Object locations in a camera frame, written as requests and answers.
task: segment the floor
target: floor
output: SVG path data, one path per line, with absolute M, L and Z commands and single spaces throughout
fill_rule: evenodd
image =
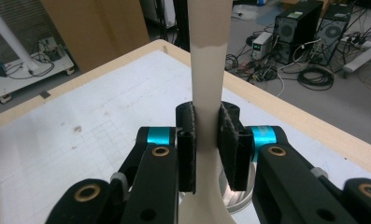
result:
M 259 8 L 258 13 L 261 16 L 256 21 L 232 20 L 228 53 L 237 54 L 243 48 L 247 37 L 272 22 L 278 11 L 275 7 L 267 7 Z M 149 33 L 151 40 L 160 37 L 158 29 L 154 26 L 149 25 Z M 169 30 L 169 42 L 175 39 L 173 33 L 175 29 Z M 295 66 L 288 69 L 291 71 L 297 68 Z M 59 74 L 17 91 L 13 93 L 12 101 L 6 105 L 0 104 L 0 113 L 80 75 L 80 72 L 72 76 Z M 282 91 L 279 98 L 284 101 L 371 144 L 371 89 L 361 81 L 365 76 L 371 76 L 371 64 L 348 75 L 347 78 L 343 78 L 341 73 L 335 75 L 335 84 L 328 91 L 310 91 L 296 81 L 284 80 L 282 83 L 279 79 L 263 83 L 254 82 L 254 85 L 274 95 Z

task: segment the table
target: table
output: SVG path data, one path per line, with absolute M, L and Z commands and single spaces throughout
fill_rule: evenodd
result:
M 154 41 L 110 63 L 102 65 L 81 77 L 77 77 L 57 88 L 54 88 L 53 90 L 49 91 L 51 97 L 47 99 L 43 99 L 42 97 L 38 96 L 0 114 L 0 129 L 6 125 L 9 125 L 17 118 L 32 112 L 33 109 L 38 109 L 43 105 L 48 105 L 48 102 L 58 99 L 60 96 L 68 92 L 72 92 L 72 90 L 85 84 L 93 84 L 99 77 L 102 77 L 105 74 L 114 71 L 115 69 L 123 68 L 126 64 L 139 60 L 143 56 L 152 53 L 155 50 L 160 50 L 169 55 L 171 58 L 190 66 L 189 53 L 162 40 Z M 230 74 L 225 74 L 224 76 L 224 88 L 242 98 L 244 102 L 259 107 L 263 111 L 274 116 L 276 119 L 281 120 L 283 124 L 290 125 L 298 132 L 315 139 L 325 147 L 332 149 L 333 152 L 338 153 L 341 157 L 346 158 L 348 161 L 354 162 L 355 164 L 363 167 L 367 172 L 371 173 L 371 145 L 367 144 L 366 142 L 344 133 L 332 125 L 317 119 L 300 110 L 299 108 L 289 105 L 279 98 L 270 95 L 269 93 L 266 93 Z

